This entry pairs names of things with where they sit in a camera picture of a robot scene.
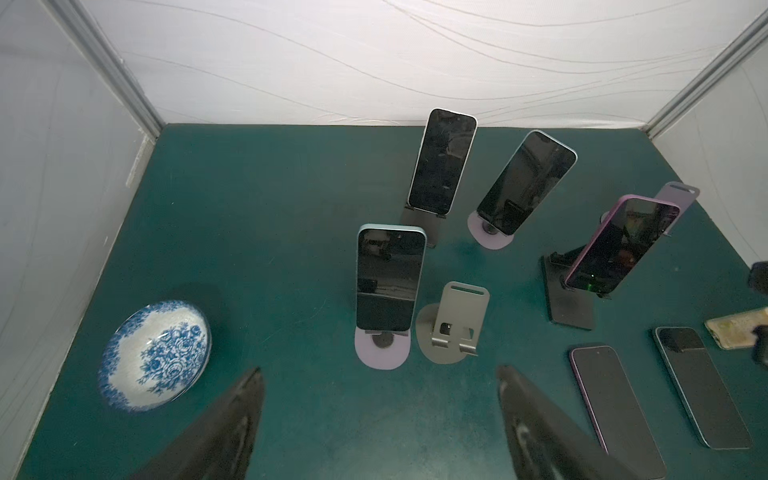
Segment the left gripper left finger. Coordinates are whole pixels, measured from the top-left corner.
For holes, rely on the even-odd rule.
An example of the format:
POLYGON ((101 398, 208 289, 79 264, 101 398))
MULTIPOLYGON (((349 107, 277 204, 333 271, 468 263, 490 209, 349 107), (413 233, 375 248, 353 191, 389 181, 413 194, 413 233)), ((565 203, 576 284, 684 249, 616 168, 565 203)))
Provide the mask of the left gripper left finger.
POLYGON ((261 369, 251 368, 132 479, 243 479, 265 398, 261 369))

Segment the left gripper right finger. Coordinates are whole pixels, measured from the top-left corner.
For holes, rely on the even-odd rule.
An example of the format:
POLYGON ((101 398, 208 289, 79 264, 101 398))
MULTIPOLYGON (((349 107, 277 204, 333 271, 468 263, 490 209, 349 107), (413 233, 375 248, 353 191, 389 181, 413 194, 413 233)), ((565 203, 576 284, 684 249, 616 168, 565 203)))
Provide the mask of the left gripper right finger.
POLYGON ((511 365, 496 368, 498 399, 519 479, 635 479, 534 383, 511 365))

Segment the green-edged phone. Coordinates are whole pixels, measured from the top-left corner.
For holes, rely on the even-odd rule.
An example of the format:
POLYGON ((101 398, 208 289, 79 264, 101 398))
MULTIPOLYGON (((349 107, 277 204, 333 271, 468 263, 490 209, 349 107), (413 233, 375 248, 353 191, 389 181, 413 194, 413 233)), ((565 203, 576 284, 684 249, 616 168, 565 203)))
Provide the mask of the green-edged phone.
POLYGON ((357 234, 356 327, 372 332, 411 328, 427 248, 416 226, 367 223, 357 234))
POLYGON ((701 443, 713 450, 750 449, 752 437, 699 334, 662 326, 652 336, 701 443))

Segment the grey round stand front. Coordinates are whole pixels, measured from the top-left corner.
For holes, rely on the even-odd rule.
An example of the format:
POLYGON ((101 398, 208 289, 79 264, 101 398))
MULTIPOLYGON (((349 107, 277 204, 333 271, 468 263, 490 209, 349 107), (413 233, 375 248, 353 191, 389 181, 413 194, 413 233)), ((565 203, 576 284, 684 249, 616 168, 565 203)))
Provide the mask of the grey round stand front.
POLYGON ((697 187, 671 181, 655 196, 623 195, 603 214, 594 236, 613 232, 632 241, 656 241, 669 233, 699 193, 697 187))

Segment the cracked phone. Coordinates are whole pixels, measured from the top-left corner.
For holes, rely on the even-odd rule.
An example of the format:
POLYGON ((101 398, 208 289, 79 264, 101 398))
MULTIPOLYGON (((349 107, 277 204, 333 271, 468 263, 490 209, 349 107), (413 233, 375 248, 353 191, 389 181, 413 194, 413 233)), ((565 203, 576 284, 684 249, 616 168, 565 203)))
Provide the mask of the cracked phone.
POLYGON ((664 479, 667 468, 617 352, 582 346, 569 361, 599 443, 640 479, 664 479))

